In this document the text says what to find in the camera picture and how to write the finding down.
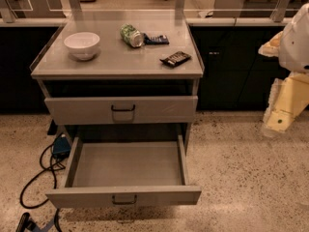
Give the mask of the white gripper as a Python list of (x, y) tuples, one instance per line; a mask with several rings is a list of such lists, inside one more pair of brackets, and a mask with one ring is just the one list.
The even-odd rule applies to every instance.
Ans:
[(281, 67), (291, 73), (271, 85), (263, 122), (267, 131), (284, 132), (309, 105), (309, 4), (303, 5), (292, 20), (258, 53), (277, 57)]

